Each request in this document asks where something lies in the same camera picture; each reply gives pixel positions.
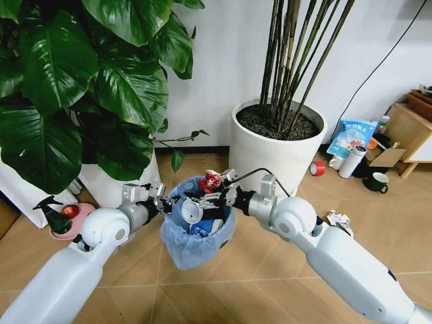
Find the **black cable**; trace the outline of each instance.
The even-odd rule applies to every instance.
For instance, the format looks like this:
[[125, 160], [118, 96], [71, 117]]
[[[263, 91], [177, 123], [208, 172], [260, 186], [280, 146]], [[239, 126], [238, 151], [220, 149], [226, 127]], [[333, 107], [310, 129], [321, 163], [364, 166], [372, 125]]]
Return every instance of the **black cable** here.
[[[239, 182], [240, 180], [243, 180], [244, 178], [247, 178], [248, 176], [251, 176], [252, 174], [254, 174], [254, 173], [256, 173], [256, 172], [258, 172], [258, 171], [266, 171], [268, 174], [271, 174], [271, 175], [273, 175], [274, 176], [274, 174], [273, 173], [271, 173], [269, 170], [267, 170], [265, 167], [259, 167], [258, 169], [255, 169], [254, 171], [251, 171], [251, 172], [249, 172], [249, 173], [247, 173], [247, 174], [245, 174], [245, 175], [242, 175], [240, 178], [238, 178], [238, 179], [235, 179], [235, 180], [233, 180], [233, 181], [230, 181], [230, 183], [231, 184], [233, 184], [233, 183], [235, 183], [235, 182]], [[281, 183], [279, 182], [279, 180], [276, 178], [276, 182], [277, 182], [277, 184], [279, 184], [279, 187], [281, 187], [281, 189], [283, 190], [283, 192], [285, 192], [285, 194], [288, 196], [288, 197], [291, 197], [290, 196], [290, 194], [288, 194], [288, 192], [285, 190], [285, 188], [281, 185]]]
[[351, 97], [350, 102], [346, 105], [344, 111], [342, 112], [342, 114], [339, 116], [339, 119], [337, 120], [335, 129], [333, 131], [333, 134], [331, 134], [330, 136], [330, 140], [333, 139], [334, 134], [336, 133], [336, 130], [339, 126], [339, 122], [342, 118], [342, 116], [345, 114], [346, 110], [348, 109], [348, 107], [351, 105], [351, 102], [354, 100], [354, 97], [357, 95], [358, 91], [360, 91], [360, 89], [365, 85], [365, 83], [371, 78], [371, 76], [375, 73], [375, 71], [378, 70], [378, 68], [381, 66], [382, 63], [384, 63], [384, 61], [389, 57], [389, 55], [392, 53], [392, 51], [396, 48], [396, 46], [398, 46], [398, 44], [400, 43], [400, 41], [404, 38], [405, 34], [409, 31], [409, 29], [411, 28], [412, 24], [415, 22], [415, 20], [417, 19], [417, 16], [420, 14], [420, 11], [423, 9], [423, 7], [425, 6], [427, 0], [423, 1], [423, 4], [420, 6], [420, 9], [417, 11], [416, 15], [414, 16], [414, 18], [412, 19], [411, 23], [408, 25], [407, 29], [404, 31], [404, 33], [401, 35], [401, 37], [398, 39], [398, 41], [396, 42], [396, 44], [390, 49], [390, 52], [387, 53], [387, 55], [381, 60], [381, 62], [379, 62], [379, 64], [377, 65], [377, 67], [375, 69], [373, 69], [373, 71], [369, 74], [369, 76], [366, 78], [365, 81], [363, 81], [363, 83], [358, 87], [358, 89], [356, 90], [356, 92], [354, 92], [354, 94]]

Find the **red tape roll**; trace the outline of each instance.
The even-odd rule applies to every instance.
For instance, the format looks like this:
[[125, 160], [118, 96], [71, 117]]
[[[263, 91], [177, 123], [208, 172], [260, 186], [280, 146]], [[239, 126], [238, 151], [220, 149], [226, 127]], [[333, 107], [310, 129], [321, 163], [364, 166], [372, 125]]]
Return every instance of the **red tape roll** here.
[[325, 172], [325, 164], [323, 162], [312, 162], [309, 171], [314, 177], [319, 177]]

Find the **pink plate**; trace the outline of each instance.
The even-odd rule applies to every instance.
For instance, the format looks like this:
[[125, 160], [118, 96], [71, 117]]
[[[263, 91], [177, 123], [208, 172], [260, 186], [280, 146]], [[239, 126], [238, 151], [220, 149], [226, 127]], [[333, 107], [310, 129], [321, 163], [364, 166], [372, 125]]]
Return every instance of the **pink plate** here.
[[80, 233], [82, 224], [84, 223], [87, 215], [95, 209], [92, 205], [86, 203], [79, 203], [77, 205], [80, 207], [80, 213], [72, 219], [72, 227], [67, 233], [57, 234], [53, 233], [51, 230], [49, 231], [51, 236], [56, 240], [72, 241]]

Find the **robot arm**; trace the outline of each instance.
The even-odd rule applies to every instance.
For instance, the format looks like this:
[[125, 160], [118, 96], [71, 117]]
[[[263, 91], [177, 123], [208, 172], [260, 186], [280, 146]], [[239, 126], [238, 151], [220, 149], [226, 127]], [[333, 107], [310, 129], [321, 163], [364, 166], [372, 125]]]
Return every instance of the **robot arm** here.
[[[192, 201], [202, 209], [223, 204], [255, 217], [262, 227], [297, 245], [311, 267], [358, 313], [389, 324], [432, 323], [432, 313], [415, 304], [391, 271], [343, 230], [317, 218], [304, 199], [277, 203], [276, 179], [266, 175], [261, 192], [234, 186], [234, 170], [222, 174], [216, 193]], [[54, 254], [15, 299], [0, 324], [71, 323], [102, 276], [102, 266], [138, 228], [173, 201], [162, 198], [163, 184], [125, 185], [118, 209], [102, 208], [84, 222], [81, 235]]]
[[275, 177], [266, 175], [261, 193], [237, 187], [235, 199], [227, 203], [297, 245], [309, 265], [359, 314], [388, 324], [432, 323], [432, 312], [411, 301], [393, 273], [357, 241], [321, 221], [302, 198], [277, 203], [274, 189]]
[[55, 253], [0, 318], [0, 324], [69, 324], [101, 280], [108, 258], [159, 212], [170, 212], [165, 186], [123, 187], [118, 209], [100, 208], [84, 221], [81, 234]]

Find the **spray bottle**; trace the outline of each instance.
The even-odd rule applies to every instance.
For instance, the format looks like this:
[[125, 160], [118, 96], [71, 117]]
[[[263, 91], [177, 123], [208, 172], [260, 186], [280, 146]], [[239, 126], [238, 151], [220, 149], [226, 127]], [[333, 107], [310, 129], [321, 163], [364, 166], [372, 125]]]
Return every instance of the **spray bottle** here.
[[42, 212], [47, 218], [48, 225], [54, 233], [64, 234], [68, 232], [72, 227], [72, 220], [68, 219], [65, 215], [58, 213], [49, 205], [62, 205], [62, 203], [55, 201], [54, 196], [49, 196], [39, 202], [33, 210], [42, 209]]

